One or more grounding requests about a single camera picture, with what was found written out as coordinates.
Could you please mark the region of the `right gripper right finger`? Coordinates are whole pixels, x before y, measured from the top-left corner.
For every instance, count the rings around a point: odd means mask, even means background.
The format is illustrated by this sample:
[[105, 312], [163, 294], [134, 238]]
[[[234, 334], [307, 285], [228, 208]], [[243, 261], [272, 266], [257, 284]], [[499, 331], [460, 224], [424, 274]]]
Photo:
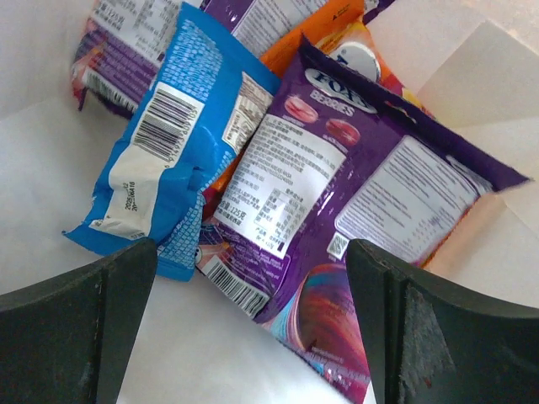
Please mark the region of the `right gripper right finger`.
[[416, 268], [366, 240], [347, 274], [379, 403], [535, 403], [538, 311]]

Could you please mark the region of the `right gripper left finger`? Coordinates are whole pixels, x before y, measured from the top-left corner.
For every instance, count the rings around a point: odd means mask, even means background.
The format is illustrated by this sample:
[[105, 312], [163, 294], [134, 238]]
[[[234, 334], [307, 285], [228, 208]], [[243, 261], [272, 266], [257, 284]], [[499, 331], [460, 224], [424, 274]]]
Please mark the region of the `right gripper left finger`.
[[115, 403], [157, 270], [140, 241], [1, 297], [3, 403]]

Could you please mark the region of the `purple snack packet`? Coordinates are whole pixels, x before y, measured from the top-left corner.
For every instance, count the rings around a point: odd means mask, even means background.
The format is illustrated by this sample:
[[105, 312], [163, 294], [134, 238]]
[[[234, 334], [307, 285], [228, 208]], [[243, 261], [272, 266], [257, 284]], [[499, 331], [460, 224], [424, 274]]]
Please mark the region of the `purple snack packet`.
[[[204, 1], [200, 8], [255, 56], [318, 11], [322, 1]], [[79, 104], [93, 93], [129, 119], [159, 71], [178, 21], [178, 1], [97, 1], [72, 63]]]
[[348, 401], [371, 382], [346, 273], [366, 239], [422, 264], [525, 177], [303, 41], [204, 223], [196, 267]]

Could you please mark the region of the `colourful candy packet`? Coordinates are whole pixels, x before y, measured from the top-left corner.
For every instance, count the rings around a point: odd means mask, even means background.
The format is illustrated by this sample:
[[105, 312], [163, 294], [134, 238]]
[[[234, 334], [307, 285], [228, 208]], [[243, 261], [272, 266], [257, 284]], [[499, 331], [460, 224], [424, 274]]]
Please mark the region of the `colourful candy packet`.
[[102, 256], [151, 238], [157, 273], [189, 280], [204, 192], [256, 131], [279, 86], [224, 26], [183, 3], [164, 63], [114, 144], [87, 217], [67, 238]]

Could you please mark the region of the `orange Fox's fruits candy bag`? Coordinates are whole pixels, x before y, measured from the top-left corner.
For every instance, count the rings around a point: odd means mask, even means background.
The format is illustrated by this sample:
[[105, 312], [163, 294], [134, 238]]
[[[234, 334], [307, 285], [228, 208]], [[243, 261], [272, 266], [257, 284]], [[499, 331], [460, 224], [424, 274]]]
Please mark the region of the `orange Fox's fruits candy bag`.
[[411, 104], [417, 98], [391, 72], [365, 23], [387, 1], [209, 1], [202, 10], [280, 77], [290, 65], [302, 36], [319, 50]]

